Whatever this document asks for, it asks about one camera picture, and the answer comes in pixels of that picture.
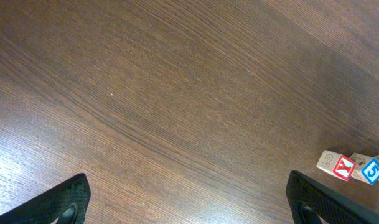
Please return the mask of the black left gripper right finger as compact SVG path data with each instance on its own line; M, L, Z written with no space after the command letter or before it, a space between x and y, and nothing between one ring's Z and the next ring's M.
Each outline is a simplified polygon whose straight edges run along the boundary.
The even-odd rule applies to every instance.
M379 214L303 173L290 172L286 196L294 223L379 223Z

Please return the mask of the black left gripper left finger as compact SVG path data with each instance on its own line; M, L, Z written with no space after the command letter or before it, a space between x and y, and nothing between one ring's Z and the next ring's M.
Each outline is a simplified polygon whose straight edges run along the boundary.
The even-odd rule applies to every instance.
M87 177L80 173L0 215L0 224L83 224L90 197Z

